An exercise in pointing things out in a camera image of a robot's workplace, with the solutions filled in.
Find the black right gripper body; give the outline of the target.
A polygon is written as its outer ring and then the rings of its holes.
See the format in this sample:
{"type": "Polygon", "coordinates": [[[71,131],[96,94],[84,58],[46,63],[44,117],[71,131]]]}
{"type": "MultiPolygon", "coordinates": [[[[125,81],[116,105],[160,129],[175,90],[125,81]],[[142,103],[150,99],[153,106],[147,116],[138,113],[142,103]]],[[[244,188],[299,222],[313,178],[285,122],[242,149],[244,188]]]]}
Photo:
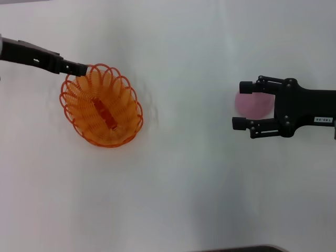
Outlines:
{"type": "Polygon", "coordinates": [[[336,90],[305,89],[296,79],[285,79],[282,95],[275,96],[274,118],[284,119],[284,138],[303,126],[334,128],[336,90]]]}

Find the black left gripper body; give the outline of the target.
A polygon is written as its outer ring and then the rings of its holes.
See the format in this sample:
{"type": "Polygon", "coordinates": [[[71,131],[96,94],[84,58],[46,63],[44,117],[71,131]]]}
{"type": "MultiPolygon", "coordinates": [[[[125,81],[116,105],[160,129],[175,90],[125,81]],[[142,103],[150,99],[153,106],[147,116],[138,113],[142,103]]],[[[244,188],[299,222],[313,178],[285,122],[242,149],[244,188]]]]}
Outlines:
{"type": "Polygon", "coordinates": [[[37,67],[54,74],[61,73],[63,62],[63,58],[56,52],[4,37],[1,43],[1,60],[37,67]]]}

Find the pink soft peach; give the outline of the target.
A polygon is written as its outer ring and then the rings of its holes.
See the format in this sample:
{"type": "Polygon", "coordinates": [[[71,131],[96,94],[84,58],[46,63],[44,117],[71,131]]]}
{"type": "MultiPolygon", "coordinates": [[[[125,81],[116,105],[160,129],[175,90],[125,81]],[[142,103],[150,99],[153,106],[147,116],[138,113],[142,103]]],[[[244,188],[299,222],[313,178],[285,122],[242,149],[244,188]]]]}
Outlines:
{"type": "Polygon", "coordinates": [[[235,110],[241,117],[247,119],[263,119],[272,112],[274,102],[275,96],[272,94],[238,92],[235,97],[235,110]]]}

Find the orange plastic wire basket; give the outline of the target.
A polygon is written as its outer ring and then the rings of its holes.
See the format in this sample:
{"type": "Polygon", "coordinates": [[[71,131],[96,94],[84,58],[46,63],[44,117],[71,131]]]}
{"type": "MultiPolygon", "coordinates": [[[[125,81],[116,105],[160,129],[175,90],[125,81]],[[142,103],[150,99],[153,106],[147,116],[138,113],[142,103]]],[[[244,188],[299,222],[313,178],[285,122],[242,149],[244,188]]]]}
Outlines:
{"type": "Polygon", "coordinates": [[[105,64],[90,65],[81,77],[67,75],[59,101],[75,131],[95,146],[127,144],[144,123],[142,106],[128,78],[105,64]]]}

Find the black rounded robot base edge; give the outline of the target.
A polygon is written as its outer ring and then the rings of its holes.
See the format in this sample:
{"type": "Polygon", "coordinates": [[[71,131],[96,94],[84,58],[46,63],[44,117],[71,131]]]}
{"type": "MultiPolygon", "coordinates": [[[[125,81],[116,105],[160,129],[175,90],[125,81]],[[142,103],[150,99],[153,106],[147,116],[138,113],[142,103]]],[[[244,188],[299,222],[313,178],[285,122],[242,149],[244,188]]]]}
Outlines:
{"type": "Polygon", "coordinates": [[[287,251],[273,245],[255,245],[255,246],[234,247],[225,249],[204,250],[201,252],[287,252],[287,251]]]}

